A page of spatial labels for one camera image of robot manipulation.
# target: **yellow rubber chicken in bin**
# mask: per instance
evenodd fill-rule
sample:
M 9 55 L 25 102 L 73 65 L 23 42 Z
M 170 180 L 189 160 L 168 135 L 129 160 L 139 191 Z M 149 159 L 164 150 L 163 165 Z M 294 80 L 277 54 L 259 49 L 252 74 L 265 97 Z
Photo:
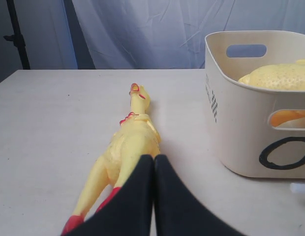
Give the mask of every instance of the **yellow rubber chicken in bin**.
M 120 129 L 111 138 L 105 152 L 94 164 L 78 203 L 61 235 L 65 235 L 84 222 L 84 219 L 107 185 L 113 190 L 98 207 L 101 210 L 121 189 L 135 169 L 140 157 L 160 154 L 160 135 L 149 115 L 150 97 L 143 86 L 132 84 L 130 89 L 131 112 L 120 121 Z
M 291 64 L 262 66 L 238 81 L 266 89 L 305 91 L 305 59 Z M 305 118 L 305 110 L 279 111 L 271 117 L 270 123 L 273 127 L 277 127 L 285 122 L 301 118 Z

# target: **rubber chicken head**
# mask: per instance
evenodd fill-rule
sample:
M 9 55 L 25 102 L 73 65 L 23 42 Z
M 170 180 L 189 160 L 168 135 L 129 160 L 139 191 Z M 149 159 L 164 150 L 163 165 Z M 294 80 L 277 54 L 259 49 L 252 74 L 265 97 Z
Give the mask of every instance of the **rubber chicken head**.
M 137 85 L 133 83 L 131 85 L 131 90 L 129 92 L 131 95 L 131 103 L 135 104 L 143 104 L 145 111 L 148 109 L 151 98 L 149 97 L 149 94 L 146 92 L 144 86 Z

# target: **rubber chicken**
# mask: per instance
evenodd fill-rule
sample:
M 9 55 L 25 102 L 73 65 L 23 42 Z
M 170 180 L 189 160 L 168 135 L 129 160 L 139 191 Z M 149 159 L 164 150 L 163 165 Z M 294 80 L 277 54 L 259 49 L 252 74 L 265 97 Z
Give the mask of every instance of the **rubber chicken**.
M 155 157 L 160 154 L 160 135 L 149 115 L 145 113 L 150 105 L 148 93 L 143 86 L 132 84 L 129 94 L 131 112 L 120 121 L 119 131 L 113 135 L 108 148 L 94 164 L 62 235 L 84 222 L 87 213 L 107 185 L 112 185 L 113 190 L 96 212 L 116 195 L 133 172 L 141 155 L 150 154 Z
M 267 89 L 305 91 L 305 59 L 291 64 L 262 66 L 238 81 L 246 85 Z M 305 118 L 305 111 L 279 111 L 272 116 L 270 123 L 277 127 L 287 121 L 300 118 Z

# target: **rubber chicken leg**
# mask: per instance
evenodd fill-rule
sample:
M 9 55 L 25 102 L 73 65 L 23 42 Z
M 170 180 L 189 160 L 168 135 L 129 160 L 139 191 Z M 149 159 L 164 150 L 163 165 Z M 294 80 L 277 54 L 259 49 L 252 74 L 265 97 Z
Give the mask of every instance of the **rubber chicken leg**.
M 292 64 L 266 65 L 239 79 L 240 83 L 267 89 L 305 91 L 305 59 Z M 277 127 L 287 121 L 305 118 L 304 111 L 279 111 L 270 120 Z
M 94 164 L 62 235 L 84 222 L 90 208 L 108 184 L 113 186 L 113 190 L 97 211 L 117 194 L 133 172 L 141 155 L 149 154 L 155 157 L 160 154 L 160 135 L 149 115 L 145 113 L 150 105 L 148 93 L 143 86 L 132 84 L 129 94 L 131 112 L 120 121 L 119 131 L 113 135 L 108 148 Z

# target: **white backdrop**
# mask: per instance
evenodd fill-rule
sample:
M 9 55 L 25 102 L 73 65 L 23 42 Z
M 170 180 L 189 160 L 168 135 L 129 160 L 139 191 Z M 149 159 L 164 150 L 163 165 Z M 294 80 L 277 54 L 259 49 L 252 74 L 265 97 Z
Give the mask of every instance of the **white backdrop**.
M 305 0 L 73 0 L 97 69 L 204 68 L 222 30 L 305 34 Z

